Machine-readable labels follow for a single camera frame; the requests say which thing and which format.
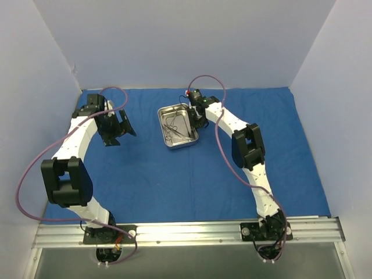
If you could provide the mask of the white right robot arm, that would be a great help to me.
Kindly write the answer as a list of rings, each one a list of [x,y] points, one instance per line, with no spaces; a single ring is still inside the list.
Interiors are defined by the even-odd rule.
[[[245,184],[251,188],[256,202],[258,233],[263,239],[273,239],[279,233],[279,226],[284,228],[287,221],[273,197],[267,178],[265,148],[259,126],[237,118],[214,96],[204,97],[200,92],[191,91],[186,96],[191,126],[201,128],[211,121],[215,124],[215,135],[222,129],[231,138],[232,160],[246,175]]]

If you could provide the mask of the blue surgical drape cloth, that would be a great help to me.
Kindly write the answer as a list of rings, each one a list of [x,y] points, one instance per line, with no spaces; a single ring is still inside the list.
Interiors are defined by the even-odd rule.
[[[135,135],[104,146],[95,135],[84,158],[95,199],[119,223],[162,223],[256,217],[252,191],[231,158],[230,138],[209,124],[191,146],[169,149],[158,110],[182,102],[184,89],[105,91],[123,105]],[[266,173],[287,216],[329,216],[327,198],[288,88],[202,90],[259,125]]]

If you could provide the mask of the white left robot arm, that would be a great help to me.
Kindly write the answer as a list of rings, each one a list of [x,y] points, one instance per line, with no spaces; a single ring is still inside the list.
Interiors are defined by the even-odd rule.
[[[43,160],[41,173],[48,200],[66,208],[97,229],[96,237],[104,244],[117,238],[115,220],[93,196],[93,183],[84,165],[84,158],[95,134],[104,146],[119,146],[124,134],[135,136],[123,109],[115,113],[113,102],[99,94],[89,94],[86,105],[72,114],[70,129],[61,147],[51,159]]]

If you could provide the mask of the stainless steel instrument tray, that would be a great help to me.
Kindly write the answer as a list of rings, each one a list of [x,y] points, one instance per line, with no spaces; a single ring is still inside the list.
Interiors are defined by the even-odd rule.
[[[179,103],[158,110],[163,141],[168,149],[191,146],[199,139],[197,130],[190,125],[187,108],[185,103]]]

